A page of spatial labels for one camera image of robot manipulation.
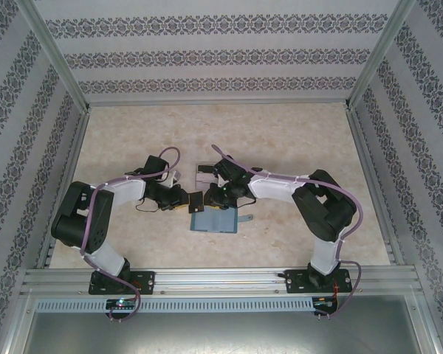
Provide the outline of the clear plastic card stand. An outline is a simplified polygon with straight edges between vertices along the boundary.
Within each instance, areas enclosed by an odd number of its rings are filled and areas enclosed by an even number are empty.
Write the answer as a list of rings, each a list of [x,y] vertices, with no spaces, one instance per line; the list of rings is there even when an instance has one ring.
[[[219,178],[214,170],[215,163],[201,162],[196,165],[195,188],[206,191],[211,184],[218,184]]]

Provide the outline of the teal card holder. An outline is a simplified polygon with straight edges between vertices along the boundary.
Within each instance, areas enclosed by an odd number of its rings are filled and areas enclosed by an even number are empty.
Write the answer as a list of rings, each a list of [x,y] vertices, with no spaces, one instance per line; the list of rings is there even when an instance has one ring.
[[[252,214],[239,216],[238,210],[235,208],[206,207],[203,212],[192,214],[190,230],[193,232],[236,234],[240,223],[250,222],[253,219]]]

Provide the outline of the grey metal panel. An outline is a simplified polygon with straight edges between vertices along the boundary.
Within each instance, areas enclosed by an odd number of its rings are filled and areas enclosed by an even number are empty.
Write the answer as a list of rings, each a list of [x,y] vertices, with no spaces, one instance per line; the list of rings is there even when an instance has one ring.
[[[422,354],[405,321],[316,319],[305,313],[40,313],[24,354]]]

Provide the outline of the aluminium mounting rail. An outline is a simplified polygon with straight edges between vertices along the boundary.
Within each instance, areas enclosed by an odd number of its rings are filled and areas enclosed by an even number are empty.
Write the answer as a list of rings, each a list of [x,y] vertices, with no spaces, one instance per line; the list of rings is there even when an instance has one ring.
[[[358,281],[356,295],[407,295],[422,291],[416,269],[411,265],[346,265],[350,277]],[[89,269],[46,268],[27,270],[20,296],[84,297],[88,294],[92,271]],[[153,296],[240,297],[286,296],[294,278],[282,268],[155,268],[151,284]]]

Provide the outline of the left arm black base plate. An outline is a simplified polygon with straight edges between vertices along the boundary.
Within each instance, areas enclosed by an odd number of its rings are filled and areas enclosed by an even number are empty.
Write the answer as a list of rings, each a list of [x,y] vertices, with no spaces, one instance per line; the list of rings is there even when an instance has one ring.
[[[130,271],[126,282],[138,289],[142,295],[154,291],[155,273],[153,271]],[[94,271],[91,275],[88,292],[90,295],[135,295],[127,285]]]

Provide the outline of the aluminium back rail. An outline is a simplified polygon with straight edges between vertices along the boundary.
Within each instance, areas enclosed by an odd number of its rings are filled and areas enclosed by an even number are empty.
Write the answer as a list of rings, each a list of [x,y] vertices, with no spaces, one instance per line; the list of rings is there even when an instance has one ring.
[[[203,99],[203,100],[132,100],[132,101],[96,101],[89,103],[90,108],[130,107],[130,106],[168,106],[168,105],[257,105],[257,104],[348,104],[347,99]]]

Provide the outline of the aluminium side rail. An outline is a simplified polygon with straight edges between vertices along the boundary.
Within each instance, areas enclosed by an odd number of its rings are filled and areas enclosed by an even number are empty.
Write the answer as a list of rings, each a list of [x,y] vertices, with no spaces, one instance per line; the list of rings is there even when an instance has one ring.
[[[91,108],[87,108],[82,112],[79,122],[73,130],[73,136],[67,151],[65,165],[61,171],[61,179],[58,185],[57,194],[52,204],[51,213],[49,214],[47,220],[43,240],[41,242],[40,249],[38,250],[38,257],[35,259],[35,265],[33,266],[34,269],[42,269],[47,266],[49,250],[54,247],[55,241],[51,235],[52,222],[58,213],[59,207],[69,185],[72,183],[91,111]]]
[[[406,261],[402,256],[402,252],[394,231],[394,225],[388,214],[388,209],[385,205],[385,200],[380,189],[380,183],[375,173],[374,164],[368,151],[366,140],[363,132],[360,129],[357,115],[350,108],[346,108],[346,118],[348,120],[351,135],[357,149],[360,164],[365,176],[365,182],[371,196],[371,201],[377,216],[377,221],[386,251],[388,253],[389,261],[393,265],[404,266]]]

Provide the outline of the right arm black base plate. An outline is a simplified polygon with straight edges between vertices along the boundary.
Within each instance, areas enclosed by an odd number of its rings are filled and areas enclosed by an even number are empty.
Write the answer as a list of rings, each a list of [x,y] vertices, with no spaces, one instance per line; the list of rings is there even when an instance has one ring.
[[[335,291],[346,294],[352,291],[350,273],[343,268],[326,276],[313,269],[289,269],[285,270],[284,277],[288,294],[322,294]]]

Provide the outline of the aluminium frame post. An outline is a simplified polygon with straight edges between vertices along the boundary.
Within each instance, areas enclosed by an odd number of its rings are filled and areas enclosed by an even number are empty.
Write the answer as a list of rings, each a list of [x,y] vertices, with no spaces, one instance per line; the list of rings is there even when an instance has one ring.
[[[55,39],[52,36],[45,20],[42,18],[35,5],[34,0],[14,0],[29,24],[31,30],[40,42],[41,47],[45,51],[49,61],[55,67],[56,72],[66,86],[72,99],[77,104],[79,109],[87,111],[89,103],[87,102],[78,81],[75,79],[69,65],[59,49]]]
[[[354,88],[346,99],[345,109],[347,111],[350,111],[358,104],[415,3],[416,0],[398,0],[394,11],[388,19],[384,30],[371,52],[371,55],[357,78]]]

